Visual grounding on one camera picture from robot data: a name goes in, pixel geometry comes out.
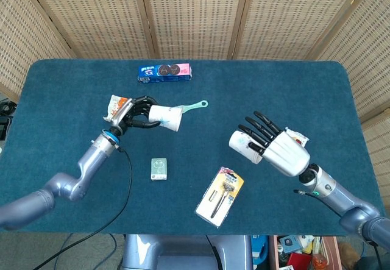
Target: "yellow razor package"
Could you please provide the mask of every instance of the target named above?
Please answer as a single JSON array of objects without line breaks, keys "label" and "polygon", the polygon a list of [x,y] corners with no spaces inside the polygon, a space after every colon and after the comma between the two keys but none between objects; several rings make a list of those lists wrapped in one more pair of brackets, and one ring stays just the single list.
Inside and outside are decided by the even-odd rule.
[{"label": "yellow razor package", "polygon": [[195,213],[216,227],[221,226],[243,183],[244,180],[236,172],[221,167]]}]

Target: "small green box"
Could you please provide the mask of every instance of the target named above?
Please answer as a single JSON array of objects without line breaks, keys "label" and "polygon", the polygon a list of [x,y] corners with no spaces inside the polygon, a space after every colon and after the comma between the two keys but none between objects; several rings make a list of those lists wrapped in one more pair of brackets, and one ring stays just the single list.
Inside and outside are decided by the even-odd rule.
[{"label": "small green box", "polygon": [[152,158],[151,179],[166,180],[167,169],[166,158]]}]

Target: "woven panel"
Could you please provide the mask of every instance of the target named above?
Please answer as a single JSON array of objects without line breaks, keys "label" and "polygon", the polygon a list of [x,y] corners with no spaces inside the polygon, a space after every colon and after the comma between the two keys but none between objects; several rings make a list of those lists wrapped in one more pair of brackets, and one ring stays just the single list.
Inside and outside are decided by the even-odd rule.
[{"label": "woven panel", "polygon": [[383,203],[390,208],[390,116],[363,132]]},{"label": "woven panel", "polygon": [[390,0],[362,0],[320,55],[348,70],[360,116],[390,100]]},{"label": "woven panel", "polygon": [[304,59],[346,0],[252,0],[237,59]]},{"label": "woven panel", "polygon": [[70,56],[31,0],[0,0],[0,83],[7,90],[20,95],[36,60]]},{"label": "woven panel", "polygon": [[77,55],[149,58],[136,0],[40,0]]},{"label": "woven panel", "polygon": [[151,0],[163,59],[226,59],[238,0]]}]

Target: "blue table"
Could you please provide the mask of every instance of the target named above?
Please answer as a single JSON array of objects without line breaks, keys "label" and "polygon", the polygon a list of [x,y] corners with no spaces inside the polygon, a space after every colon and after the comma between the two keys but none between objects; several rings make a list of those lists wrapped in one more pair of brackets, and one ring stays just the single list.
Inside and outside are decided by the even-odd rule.
[{"label": "blue table", "polygon": [[[344,187],[383,210],[345,69],[336,62],[190,61],[190,82],[140,84],[141,65],[156,60],[41,60],[29,70],[3,156],[0,204],[41,188],[57,172],[79,175],[76,163],[102,129],[112,94],[150,95],[160,105],[207,108],[183,115],[175,133],[131,129],[122,146],[132,158],[131,199],[105,231],[154,234],[343,235],[338,217],[318,201],[298,196],[296,178],[266,161],[254,165],[228,147],[244,117],[259,110],[280,127],[310,138],[311,161]],[[152,182],[151,158],[168,159],[168,180]],[[194,210],[220,166],[235,170],[243,188],[219,229]],[[85,199],[57,199],[49,215],[27,231],[92,232],[121,208],[125,157],[114,153]]]}]

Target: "robotic arm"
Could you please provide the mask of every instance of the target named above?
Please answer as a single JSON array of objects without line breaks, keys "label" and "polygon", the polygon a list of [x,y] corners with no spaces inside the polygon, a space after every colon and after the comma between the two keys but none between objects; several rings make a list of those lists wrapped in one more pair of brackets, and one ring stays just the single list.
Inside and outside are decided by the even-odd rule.
[{"label": "robotic arm", "polygon": [[260,112],[254,112],[254,115],[264,122],[268,129],[246,117],[246,121],[259,133],[243,125],[238,127],[261,145],[251,142],[249,148],[258,152],[282,174],[289,177],[299,176],[299,181],[310,193],[301,190],[295,192],[315,197],[332,209],[340,216],[339,223],[347,233],[358,235],[364,241],[390,251],[390,219],[381,217],[378,209],[355,197],[320,166],[309,164],[310,155],[306,149],[267,117]]},{"label": "robotic arm", "polygon": [[160,122],[145,123],[134,120],[134,116],[149,116],[149,110],[157,102],[143,96],[128,99],[111,120],[111,128],[92,141],[93,144],[77,163],[81,176],[76,179],[65,173],[56,174],[43,189],[35,191],[12,203],[0,207],[0,228],[19,229],[53,210],[55,198],[70,201],[82,199],[88,191],[91,180],[103,162],[119,145],[119,139],[129,127],[153,128]]}]

